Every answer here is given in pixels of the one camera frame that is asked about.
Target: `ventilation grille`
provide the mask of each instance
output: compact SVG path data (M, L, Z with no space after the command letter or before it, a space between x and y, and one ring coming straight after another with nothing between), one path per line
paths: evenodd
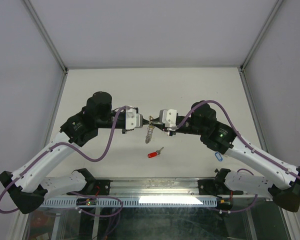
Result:
M179 208L179 207L196 207L196 208L210 208L217 206L217 199L211 197L198 197L203 204L179 204L179 203L139 203L139 198L120 197L124 208ZM53 197L43 202L41 207L45 208L75 208L77 205L77 197ZM112 199L99 199L94 205L98 208L118 208L121 206L120 202Z

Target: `table surface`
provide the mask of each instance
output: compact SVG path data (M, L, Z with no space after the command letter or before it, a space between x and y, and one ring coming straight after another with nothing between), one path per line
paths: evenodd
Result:
M132 68L70 70L56 115L51 138L60 126L86 105L98 91L112 95L112 108L132 105L139 107L145 119L159 116L162 109L176 109L184 116L193 103L216 100L227 110L239 132L259 146L257 132L237 68ZM227 123L223 112L216 110L217 119ZM110 130L99 129L82 151L98 158L105 150ZM127 134L116 130L107 156L100 162L85 160L73 153L48 176L60 177L75 169L87 168L96 178L176 178L214 177L215 169L251 169L231 157L218 161L215 153L200 142L200 136L177 134L168 137L155 129L152 140L145 144L147 126ZM160 156L148 154L164 147Z

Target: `blue object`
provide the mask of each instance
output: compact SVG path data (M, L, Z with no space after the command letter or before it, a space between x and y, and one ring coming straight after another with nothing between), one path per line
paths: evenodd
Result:
M214 155L215 155L216 159L218 159L219 162L222 162L223 158L222 158L220 152L217 151Z

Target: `red handle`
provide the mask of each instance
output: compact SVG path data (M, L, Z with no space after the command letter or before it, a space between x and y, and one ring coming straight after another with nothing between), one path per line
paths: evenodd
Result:
M158 156L158 153L156 151L148 154L148 158L153 158L153 157L156 157L156 156Z

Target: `gray wall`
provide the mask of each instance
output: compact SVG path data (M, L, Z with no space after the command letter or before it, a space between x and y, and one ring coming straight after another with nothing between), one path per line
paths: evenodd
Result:
M246 78L269 152L300 165L300 0L284 3Z
M0 173L19 168L42 147L61 79L21 1L0 1ZM8 196L1 206L14 207ZM0 214L0 239L11 218Z

